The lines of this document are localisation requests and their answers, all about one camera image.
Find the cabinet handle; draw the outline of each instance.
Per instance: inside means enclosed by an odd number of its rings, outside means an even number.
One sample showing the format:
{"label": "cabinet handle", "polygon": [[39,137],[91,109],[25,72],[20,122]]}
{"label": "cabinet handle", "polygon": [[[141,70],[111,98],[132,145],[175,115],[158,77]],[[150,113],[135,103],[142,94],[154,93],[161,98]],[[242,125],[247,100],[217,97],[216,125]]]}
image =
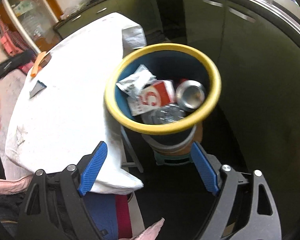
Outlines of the cabinet handle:
{"label": "cabinet handle", "polygon": [[79,19],[81,17],[81,14],[78,15],[76,18],[72,19],[71,21],[74,22],[76,19]]}
{"label": "cabinet handle", "polygon": [[219,2],[213,2],[213,1],[210,1],[210,0],[202,0],[202,1],[204,1],[205,3],[211,4],[211,5],[214,5],[214,6],[223,7],[223,4],[219,3]]}
{"label": "cabinet handle", "polygon": [[244,19],[244,20],[246,20],[246,21],[249,21],[249,22],[251,22],[251,23],[255,23],[255,22],[256,22],[255,19],[253,19],[253,18],[251,18],[250,16],[245,15],[245,14],[243,14],[243,13],[241,13],[241,12],[238,12],[238,11],[235,10],[235,9],[229,8],[229,12],[231,12],[231,13],[233,13],[233,14],[239,16],[240,18],[242,18],[242,19]]}
{"label": "cabinet handle", "polygon": [[103,11],[105,11],[106,9],[107,9],[107,8],[103,8],[103,9],[97,11],[96,14],[97,14],[97,13],[100,13],[100,12],[103,12]]}

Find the blue gripper pad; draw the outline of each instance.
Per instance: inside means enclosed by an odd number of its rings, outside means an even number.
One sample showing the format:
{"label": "blue gripper pad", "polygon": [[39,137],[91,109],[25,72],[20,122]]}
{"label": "blue gripper pad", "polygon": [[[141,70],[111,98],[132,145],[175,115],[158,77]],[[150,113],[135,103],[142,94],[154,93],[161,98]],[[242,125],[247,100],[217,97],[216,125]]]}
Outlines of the blue gripper pad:
{"label": "blue gripper pad", "polygon": [[105,162],[108,153],[108,146],[105,142],[102,142],[96,153],[86,166],[85,170],[81,173],[80,186],[78,192],[81,196],[84,196],[91,190],[99,171]]}
{"label": "blue gripper pad", "polygon": [[192,144],[190,155],[194,165],[196,166],[206,189],[215,196],[219,192],[218,177],[205,154],[204,149],[199,143],[194,142]]}

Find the glass door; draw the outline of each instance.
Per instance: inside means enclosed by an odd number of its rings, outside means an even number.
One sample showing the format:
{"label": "glass door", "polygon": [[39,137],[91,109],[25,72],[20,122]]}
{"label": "glass door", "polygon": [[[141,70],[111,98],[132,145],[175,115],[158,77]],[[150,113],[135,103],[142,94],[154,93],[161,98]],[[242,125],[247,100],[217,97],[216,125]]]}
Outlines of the glass door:
{"label": "glass door", "polygon": [[53,30],[55,21],[42,0],[8,0],[24,30],[41,51],[48,51],[61,39]]}

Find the metal screw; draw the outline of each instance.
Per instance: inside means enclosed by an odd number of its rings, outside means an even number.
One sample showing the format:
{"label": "metal screw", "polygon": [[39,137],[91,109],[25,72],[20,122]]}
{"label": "metal screw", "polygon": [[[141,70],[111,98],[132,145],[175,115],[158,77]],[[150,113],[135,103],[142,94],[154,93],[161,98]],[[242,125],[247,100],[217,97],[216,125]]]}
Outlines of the metal screw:
{"label": "metal screw", "polygon": [[36,174],[37,176],[41,176],[41,175],[43,174],[43,170],[37,170],[37,171],[35,172],[35,174]]}
{"label": "metal screw", "polygon": [[68,170],[68,171],[74,171],[74,170],[75,170],[75,165],[74,165],[74,164],[70,164],[70,165],[67,167],[67,170]]}
{"label": "metal screw", "polygon": [[222,165],[222,169],[223,169],[224,171],[231,171],[231,167],[230,167],[229,165],[227,165],[227,164]]}
{"label": "metal screw", "polygon": [[256,176],[258,176],[258,177],[261,177],[262,172],[259,171],[259,170],[255,170],[255,171],[254,171],[254,175],[256,175]]}

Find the white tablecloth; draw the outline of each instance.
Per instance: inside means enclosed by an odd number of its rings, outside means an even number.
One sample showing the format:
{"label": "white tablecloth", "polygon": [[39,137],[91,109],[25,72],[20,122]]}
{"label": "white tablecloth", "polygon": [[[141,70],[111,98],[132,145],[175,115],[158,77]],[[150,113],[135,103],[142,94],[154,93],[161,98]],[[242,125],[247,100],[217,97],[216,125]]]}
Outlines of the white tablecloth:
{"label": "white tablecloth", "polygon": [[[30,72],[16,102],[5,154],[27,173],[46,173],[77,164],[99,141],[108,156],[91,191],[127,194],[142,182],[121,169],[120,126],[103,101],[106,80],[120,63],[123,46],[146,45],[140,25],[109,14],[73,33],[51,50],[52,58],[34,78]],[[37,80],[47,88],[29,98]]]}

